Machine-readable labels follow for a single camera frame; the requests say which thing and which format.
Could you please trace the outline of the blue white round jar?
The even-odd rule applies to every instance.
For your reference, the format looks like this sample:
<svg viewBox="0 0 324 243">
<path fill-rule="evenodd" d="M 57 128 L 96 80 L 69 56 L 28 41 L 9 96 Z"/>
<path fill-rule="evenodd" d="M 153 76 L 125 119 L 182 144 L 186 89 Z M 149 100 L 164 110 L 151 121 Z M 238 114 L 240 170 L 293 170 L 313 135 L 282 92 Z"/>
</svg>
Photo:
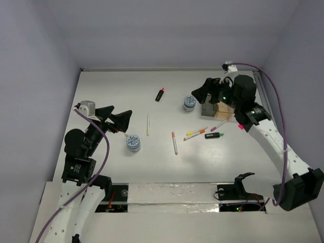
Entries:
<svg viewBox="0 0 324 243">
<path fill-rule="evenodd" d="M 141 149 L 140 138 L 137 135 L 129 135 L 126 139 L 126 145 L 129 151 L 138 152 Z"/>
</svg>

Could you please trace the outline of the black pink highlighter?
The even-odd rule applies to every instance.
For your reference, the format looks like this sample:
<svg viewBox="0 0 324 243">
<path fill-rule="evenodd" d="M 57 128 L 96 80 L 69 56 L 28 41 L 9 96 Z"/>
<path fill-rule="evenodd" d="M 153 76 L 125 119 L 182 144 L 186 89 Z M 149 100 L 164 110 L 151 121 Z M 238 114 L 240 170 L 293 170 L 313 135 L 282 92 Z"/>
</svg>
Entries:
<svg viewBox="0 0 324 243">
<path fill-rule="evenodd" d="M 158 94 L 157 94 L 157 96 L 155 98 L 155 101 L 156 102 L 159 102 L 160 101 L 160 99 L 163 96 L 164 92 L 165 92 L 165 89 L 164 88 L 162 88 L 161 90 L 159 90 L 159 92 L 158 92 Z"/>
</svg>

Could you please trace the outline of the black green highlighter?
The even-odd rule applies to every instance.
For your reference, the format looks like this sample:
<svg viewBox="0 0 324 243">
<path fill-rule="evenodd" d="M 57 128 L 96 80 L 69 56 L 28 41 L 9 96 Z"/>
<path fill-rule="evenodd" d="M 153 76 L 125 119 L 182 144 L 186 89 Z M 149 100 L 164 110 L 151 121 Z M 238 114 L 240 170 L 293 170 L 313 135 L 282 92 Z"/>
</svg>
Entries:
<svg viewBox="0 0 324 243">
<path fill-rule="evenodd" d="M 215 132 L 215 133 L 208 133 L 205 134 L 205 139 L 216 139 L 224 136 L 223 133 Z"/>
</svg>

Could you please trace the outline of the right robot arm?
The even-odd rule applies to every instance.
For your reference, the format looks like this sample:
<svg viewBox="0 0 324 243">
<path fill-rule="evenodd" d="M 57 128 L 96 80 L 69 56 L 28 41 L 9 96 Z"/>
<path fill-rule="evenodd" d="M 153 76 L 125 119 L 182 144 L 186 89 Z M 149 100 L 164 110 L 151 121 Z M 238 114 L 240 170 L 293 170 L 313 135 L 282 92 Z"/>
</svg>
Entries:
<svg viewBox="0 0 324 243">
<path fill-rule="evenodd" d="M 319 195 L 323 185 L 323 171 L 313 169 L 286 144 L 268 111 L 256 99 L 257 86 L 247 75 L 235 78 L 207 78 L 192 91 L 200 104 L 222 102 L 234 110 L 236 121 L 263 148 L 282 176 L 279 184 L 270 185 L 270 198 L 285 211 L 304 205 Z"/>
</svg>

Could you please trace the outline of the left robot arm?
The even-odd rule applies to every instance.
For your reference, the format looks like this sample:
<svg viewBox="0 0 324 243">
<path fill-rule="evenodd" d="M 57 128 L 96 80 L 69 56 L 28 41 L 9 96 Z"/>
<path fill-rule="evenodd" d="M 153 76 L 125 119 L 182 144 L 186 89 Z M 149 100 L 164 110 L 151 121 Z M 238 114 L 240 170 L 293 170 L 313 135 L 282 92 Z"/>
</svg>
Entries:
<svg viewBox="0 0 324 243">
<path fill-rule="evenodd" d="M 96 108 L 92 101 L 76 104 L 73 111 L 89 122 L 85 131 L 72 129 L 64 137 L 65 163 L 56 211 L 36 242 L 83 242 L 102 200 L 112 195 L 110 177 L 101 175 L 109 156 L 106 132 L 125 133 L 131 110 L 113 114 L 114 106 Z"/>
</svg>

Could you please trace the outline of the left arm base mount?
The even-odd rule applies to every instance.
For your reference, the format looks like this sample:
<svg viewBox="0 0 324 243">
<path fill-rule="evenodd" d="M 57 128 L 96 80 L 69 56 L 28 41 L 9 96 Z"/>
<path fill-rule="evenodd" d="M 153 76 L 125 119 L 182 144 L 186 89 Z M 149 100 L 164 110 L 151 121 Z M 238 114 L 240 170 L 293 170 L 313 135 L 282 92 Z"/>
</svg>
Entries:
<svg viewBox="0 0 324 243">
<path fill-rule="evenodd" d="M 128 211 L 128 184 L 113 184 L 109 195 L 99 203 L 96 213 L 126 213 Z"/>
</svg>

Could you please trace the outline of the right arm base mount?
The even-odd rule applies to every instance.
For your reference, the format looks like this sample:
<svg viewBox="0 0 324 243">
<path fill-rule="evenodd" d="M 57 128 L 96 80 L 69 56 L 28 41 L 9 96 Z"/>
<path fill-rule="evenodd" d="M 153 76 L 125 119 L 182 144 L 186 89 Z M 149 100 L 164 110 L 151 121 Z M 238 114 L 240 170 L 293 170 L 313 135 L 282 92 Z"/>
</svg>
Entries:
<svg viewBox="0 0 324 243">
<path fill-rule="evenodd" d="M 242 183 L 243 179 L 254 173 L 247 172 L 235 177 L 234 182 L 217 185 L 213 194 L 219 202 L 220 212 L 265 212 L 267 200 L 255 193 L 246 192 Z"/>
</svg>

